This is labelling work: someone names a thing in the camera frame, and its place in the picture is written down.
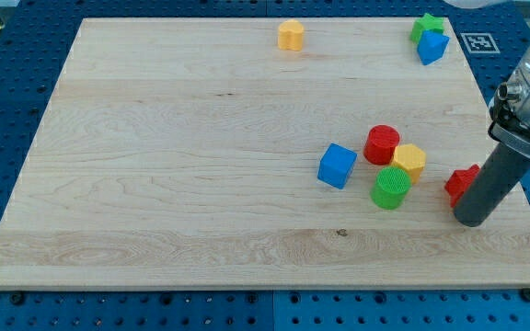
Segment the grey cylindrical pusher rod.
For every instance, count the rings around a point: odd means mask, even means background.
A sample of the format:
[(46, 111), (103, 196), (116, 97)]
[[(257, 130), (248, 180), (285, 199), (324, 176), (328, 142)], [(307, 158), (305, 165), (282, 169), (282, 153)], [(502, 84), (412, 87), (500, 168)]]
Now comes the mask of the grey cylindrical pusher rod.
[(530, 157), (498, 143), (453, 207), (465, 226), (480, 226), (530, 169)]

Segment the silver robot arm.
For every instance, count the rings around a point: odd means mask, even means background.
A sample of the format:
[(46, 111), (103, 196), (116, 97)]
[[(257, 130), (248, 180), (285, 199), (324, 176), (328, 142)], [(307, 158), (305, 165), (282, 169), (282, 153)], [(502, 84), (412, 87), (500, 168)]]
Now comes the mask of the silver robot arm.
[(453, 207), (465, 226), (481, 225), (530, 169), (530, 46), (490, 102), (489, 136), (498, 144)]

